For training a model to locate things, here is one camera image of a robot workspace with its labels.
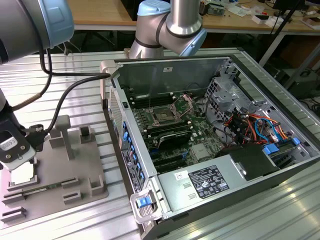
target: blue cable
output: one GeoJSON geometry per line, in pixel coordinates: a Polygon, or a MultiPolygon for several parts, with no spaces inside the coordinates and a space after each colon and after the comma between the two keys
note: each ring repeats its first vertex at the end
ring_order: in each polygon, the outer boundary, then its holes
{"type": "Polygon", "coordinates": [[[255,121],[255,123],[254,123],[254,129],[255,129],[256,133],[257,133],[260,137],[262,137],[263,139],[267,140],[267,142],[269,143],[269,140],[268,140],[265,136],[261,135],[260,132],[259,132],[259,130],[258,130],[258,121],[259,121],[259,120],[265,120],[267,123],[269,123],[270,126],[272,127],[272,130],[273,130],[274,134],[276,135],[276,137],[277,137],[279,140],[283,140],[282,136],[277,133],[277,131],[276,131],[276,129],[275,129],[275,126],[272,124],[272,122],[271,122],[269,119],[265,119],[265,118],[259,118],[259,119],[257,119],[257,120],[255,121]]]}

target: motherboard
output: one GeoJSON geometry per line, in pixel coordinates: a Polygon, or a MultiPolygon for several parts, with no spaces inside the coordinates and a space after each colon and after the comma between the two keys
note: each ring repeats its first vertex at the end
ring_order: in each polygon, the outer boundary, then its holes
{"type": "Polygon", "coordinates": [[[172,100],[172,103],[156,105],[159,101],[145,99],[150,106],[131,105],[158,173],[214,158],[224,146],[206,120],[201,105],[186,93],[163,98],[161,102],[172,100]]]}

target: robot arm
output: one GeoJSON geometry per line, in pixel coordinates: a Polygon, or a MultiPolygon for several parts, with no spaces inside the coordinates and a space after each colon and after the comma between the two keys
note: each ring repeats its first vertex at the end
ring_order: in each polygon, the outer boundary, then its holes
{"type": "MultiPolygon", "coordinates": [[[[0,1],[0,65],[68,41],[74,22],[66,0],[0,1]],[[28,16],[40,34],[39,43],[28,16]]],[[[42,125],[25,129],[0,89],[0,165],[14,170],[36,154],[48,133],[42,125]]]]}
{"type": "Polygon", "coordinates": [[[199,15],[200,0],[145,0],[140,3],[130,59],[158,58],[163,47],[181,57],[194,55],[207,32],[199,15]]]}

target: table leg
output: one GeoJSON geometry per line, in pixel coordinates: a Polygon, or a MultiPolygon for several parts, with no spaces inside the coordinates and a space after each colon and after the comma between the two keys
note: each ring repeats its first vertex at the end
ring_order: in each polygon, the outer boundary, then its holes
{"type": "Polygon", "coordinates": [[[269,58],[271,57],[271,55],[274,53],[274,51],[276,50],[276,48],[279,46],[279,44],[281,43],[282,39],[284,38],[286,34],[284,32],[280,32],[279,35],[275,38],[275,40],[273,41],[273,43],[270,45],[270,47],[268,48],[268,50],[265,52],[265,54],[263,55],[263,57],[261,58],[259,64],[263,67],[266,62],[269,60],[269,58]]]}

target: wire bundle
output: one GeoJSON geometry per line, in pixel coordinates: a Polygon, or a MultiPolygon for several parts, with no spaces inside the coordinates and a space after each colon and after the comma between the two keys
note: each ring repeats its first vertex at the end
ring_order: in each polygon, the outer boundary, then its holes
{"type": "Polygon", "coordinates": [[[257,114],[246,114],[246,118],[240,117],[241,114],[233,114],[228,121],[223,125],[230,129],[240,129],[235,132],[238,138],[241,139],[242,144],[255,143],[255,144],[267,144],[270,143],[270,139],[263,134],[264,128],[268,125],[272,128],[274,135],[279,141],[285,141],[288,139],[284,131],[282,130],[280,123],[267,116],[260,116],[257,114]]]}
{"type": "Polygon", "coordinates": [[[262,135],[262,130],[259,131],[259,121],[262,121],[262,127],[263,127],[263,121],[268,123],[270,125],[270,127],[272,128],[275,136],[280,141],[288,139],[288,137],[286,136],[286,134],[284,133],[281,126],[279,125],[279,123],[276,120],[273,120],[267,116],[260,116],[260,115],[256,115],[256,114],[249,114],[248,116],[249,116],[249,118],[251,117],[251,118],[256,119],[256,121],[254,123],[255,131],[261,138],[266,140],[268,143],[270,142],[269,139],[266,136],[262,135]]]}

